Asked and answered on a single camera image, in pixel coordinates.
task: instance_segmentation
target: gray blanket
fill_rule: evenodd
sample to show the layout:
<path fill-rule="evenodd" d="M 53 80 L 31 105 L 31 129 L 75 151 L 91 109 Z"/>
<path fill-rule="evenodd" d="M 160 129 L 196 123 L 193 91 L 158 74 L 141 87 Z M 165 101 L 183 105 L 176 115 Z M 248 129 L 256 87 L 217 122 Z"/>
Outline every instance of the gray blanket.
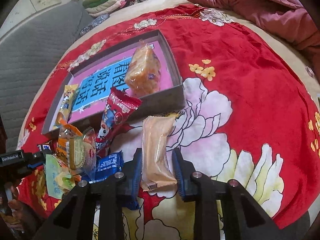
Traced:
<path fill-rule="evenodd" d="M 0 113 L 15 150 L 31 102 L 64 52 L 92 22 L 81 0 L 53 8 L 24 23 L 0 43 Z"/>

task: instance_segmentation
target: blue wrapper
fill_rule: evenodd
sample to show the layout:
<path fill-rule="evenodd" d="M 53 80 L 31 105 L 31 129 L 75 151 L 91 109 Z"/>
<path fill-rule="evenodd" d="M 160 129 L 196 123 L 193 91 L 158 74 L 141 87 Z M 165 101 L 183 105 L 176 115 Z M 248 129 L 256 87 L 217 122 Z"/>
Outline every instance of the blue wrapper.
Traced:
<path fill-rule="evenodd" d="M 97 159 L 95 180 L 91 181 L 87 175 L 82 176 L 82 180 L 89 183 L 99 182 L 105 180 L 110 175 L 122 170 L 124 161 L 122 158 L 122 151 L 112 153 L 106 157 Z"/>

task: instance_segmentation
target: silver bolt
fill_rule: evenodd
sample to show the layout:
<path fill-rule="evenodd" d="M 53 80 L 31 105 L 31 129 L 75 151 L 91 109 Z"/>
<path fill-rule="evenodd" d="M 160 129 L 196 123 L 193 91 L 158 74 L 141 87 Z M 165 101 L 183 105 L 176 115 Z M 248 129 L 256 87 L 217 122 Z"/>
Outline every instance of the silver bolt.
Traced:
<path fill-rule="evenodd" d="M 121 179 L 123 176 L 124 176 L 124 173 L 121 172 L 121 171 L 115 173 L 115 177 L 116 177 L 117 179 Z"/>
<path fill-rule="evenodd" d="M 235 179 L 231 179 L 231 180 L 229 181 L 229 185 L 230 185 L 231 187 L 238 187 L 238 186 L 239 186 L 239 182 L 238 182 L 237 180 L 235 180 Z"/>
<path fill-rule="evenodd" d="M 86 180 L 81 180 L 81 181 L 79 181 L 79 183 L 78 183 L 78 185 L 79 185 L 80 187 L 85 187 L 87 184 L 88 184 L 88 182 L 87 182 Z"/>
<path fill-rule="evenodd" d="M 194 176 L 196 179 L 199 179 L 202 177 L 202 173 L 199 171 L 195 171 L 192 173 L 192 176 Z"/>

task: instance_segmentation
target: pink comforter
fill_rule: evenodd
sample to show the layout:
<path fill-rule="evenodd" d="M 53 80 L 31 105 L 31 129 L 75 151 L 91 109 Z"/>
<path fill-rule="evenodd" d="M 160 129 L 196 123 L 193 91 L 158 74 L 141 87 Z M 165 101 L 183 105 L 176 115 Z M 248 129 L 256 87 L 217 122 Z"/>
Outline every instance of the pink comforter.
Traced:
<path fill-rule="evenodd" d="M 320 81 L 320 33 L 299 0 L 189 0 L 233 10 L 260 28 L 290 42 L 313 64 Z"/>

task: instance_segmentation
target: red package seal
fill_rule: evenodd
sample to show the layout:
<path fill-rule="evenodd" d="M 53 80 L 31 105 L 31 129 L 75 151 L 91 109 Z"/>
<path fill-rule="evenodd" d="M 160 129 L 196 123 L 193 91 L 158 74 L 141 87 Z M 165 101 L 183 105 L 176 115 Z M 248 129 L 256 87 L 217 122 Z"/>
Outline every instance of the red package seal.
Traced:
<path fill-rule="evenodd" d="M 141 105 L 138 98 L 128 96 L 125 92 L 111 88 L 106 107 L 103 111 L 100 130 L 96 137 L 96 152 L 101 158 L 108 155 L 109 146 L 119 128 Z"/>

